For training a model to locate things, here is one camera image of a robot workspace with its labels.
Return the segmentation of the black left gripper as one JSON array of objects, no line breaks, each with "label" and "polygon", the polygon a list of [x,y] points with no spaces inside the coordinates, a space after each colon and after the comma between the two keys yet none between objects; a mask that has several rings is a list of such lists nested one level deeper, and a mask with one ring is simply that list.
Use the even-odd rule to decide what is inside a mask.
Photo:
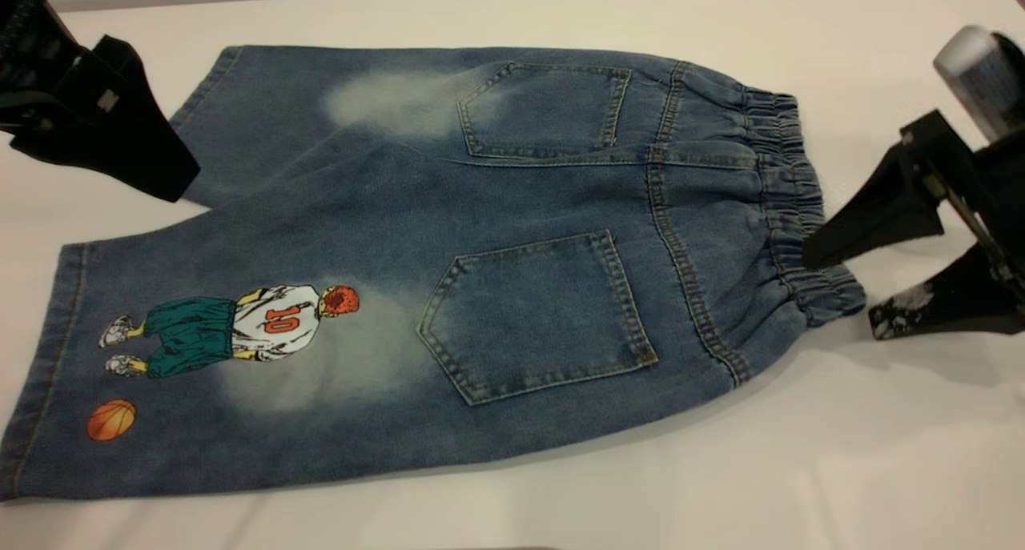
[{"label": "black left gripper", "polygon": [[151,93],[138,51],[102,36],[91,51],[99,113],[80,113],[56,95],[84,47],[49,0],[1,0],[3,133],[11,149],[55,166],[109,175],[136,191],[176,201],[200,173],[193,155]]}]

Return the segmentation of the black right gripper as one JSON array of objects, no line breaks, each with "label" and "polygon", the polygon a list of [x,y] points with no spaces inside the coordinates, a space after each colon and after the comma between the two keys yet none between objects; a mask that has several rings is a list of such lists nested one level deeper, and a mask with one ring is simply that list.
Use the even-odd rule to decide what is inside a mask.
[{"label": "black right gripper", "polygon": [[934,110],[901,129],[881,163],[838,213],[804,242],[804,265],[823,269],[868,251],[944,234],[948,201],[977,244],[925,283],[869,308],[875,339],[934,332],[1017,335],[1023,318],[1023,127],[967,147]]}]

